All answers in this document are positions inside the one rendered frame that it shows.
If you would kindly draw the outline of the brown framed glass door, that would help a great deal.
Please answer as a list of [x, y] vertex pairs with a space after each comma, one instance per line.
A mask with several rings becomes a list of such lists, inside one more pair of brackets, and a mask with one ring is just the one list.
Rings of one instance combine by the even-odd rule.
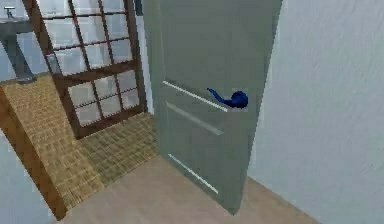
[[134, 0], [22, 0], [77, 139], [147, 110]]

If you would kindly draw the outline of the grey-green room door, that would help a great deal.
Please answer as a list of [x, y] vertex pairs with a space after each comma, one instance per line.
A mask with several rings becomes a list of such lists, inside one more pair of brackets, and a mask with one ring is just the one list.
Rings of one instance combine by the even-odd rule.
[[[243, 197], [283, 0], [142, 0], [158, 149], [230, 214]], [[246, 108], [224, 99], [236, 91]]]

